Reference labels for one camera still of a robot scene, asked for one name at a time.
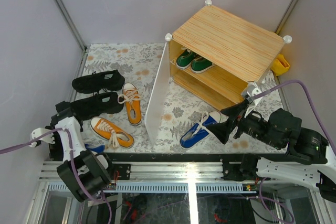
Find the wooden shelf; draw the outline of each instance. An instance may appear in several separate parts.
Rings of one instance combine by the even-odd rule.
[[[183,52],[180,48],[181,45],[177,42],[170,42],[170,59],[173,65],[176,65],[176,59]],[[177,68],[171,68],[171,75],[173,76],[176,71]],[[240,94],[247,87],[247,83],[219,66],[214,66],[203,73],[194,73],[190,67],[181,71],[185,71],[234,103],[243,101]]]
[[[232,101],[226,99],[224,96],[201,83],[183,70],[178,70],[173,78],[177,84],[184,87],[186,90],[189,90],[217,110],[234,105]]]
[[[284,40],[216,6],[204,6],[173,40],[245,82],[261,81]]]

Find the orange sneaker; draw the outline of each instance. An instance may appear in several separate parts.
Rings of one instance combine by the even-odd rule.
[[[131,148],[134,144],[134,138],[130,134],[104,118],[96,116],[91,119],[90,125],[99,137],[109,141],[105,145],[105,150],[110,146],[113,148],[118,148],[119,146]]]
[[[136,87],[131,83],[125,83],[122,88],[122,94],[118,96],[118,102],[120,104],[125,103],[128,120],[133,125],[141,123],[140,100],[141,96]]]

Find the black sneaker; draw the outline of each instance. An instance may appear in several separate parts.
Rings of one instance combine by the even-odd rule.
[[[81,120],[89,120],[101,113],[116,114],[119,113],[124,104],[118,103],[118,94],[108,92],[95,94],[92,97],[77,100],[71,103],[72,109]]]
[[[117,70],[112,70],[76,78],[72,87],[79,93],[91,94],[101,89],[120,90],[124,83],[125,78]]]

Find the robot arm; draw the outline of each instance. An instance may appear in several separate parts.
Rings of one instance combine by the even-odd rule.
[[[111,174],[114,171],[112,162],[107,155],[96,156],[90,150],[85,149],[80,135],[82,122],[76,119],[69,103],[62,102],[56,105],[56,110],[58,113],[51,118],[51,128],[69,130],[74,154],[73,160],[76,167],[75,172],[79,175],[85,190],[90,194],[95,194],[103,186],[111,183]],[[63,164],[57,167],[57,173],[74,197],[79,202],[83,202],[88,197],[80,188],[71,168],[69,137],[64,131],[54,133],[54,137],[62,142],[63,147]]]
[[[336,157],[327,139],[314,130],[301,127],[302,120],[283,109],[273,112],[265,121],[259,112],[253,111],[256,102],[248,99],[259,92],[256,86],[249,85],[243,91],[242,103],[221,110],[228,116],[227,121],[209,125],[207,129],[226,144],[237,127],[234,139],[245,133],[277,150],[287,148],[285,159],[274,162],[260,155],[245,154],[241,164],[223,164],[223,178],[285,180],[319,191],[323,198],[336,202]]]

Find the white shoelace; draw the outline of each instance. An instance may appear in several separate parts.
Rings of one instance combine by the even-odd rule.
[[[123,98],[124,100],[122,102],[119,102],[119,98]],[[132,106],[133,101],[140,101],[141,96],[139,95],[139,92],[137,89],[126,89],[125,94],[118,95],[118,102],[120,104],[123,104],[125,102],[129,102]]]
[[[98,124],[97,129],[101,131],[111,132],[111,137],[109,139],[109,143],[106,145],[106,148],[110,147],[111,144],[113,148],[118,148],[120,146],[117,137],[124,137],[124,136],[121,134],[117,134],[114,128],[112,128],[107,122],[101,121]]]
[[[191,137],[193,137],[194,135],[196,135],[201,129],[204,129],[205,131],[207,131],[209,134],[212,134],[211,131],[209,131],[204,125],[203,123],[209,118],[209,113],[208,112],[204,112],[202,114],[202,118],[198,123],[198,126],[196,128],[196,131],[191,135]]]

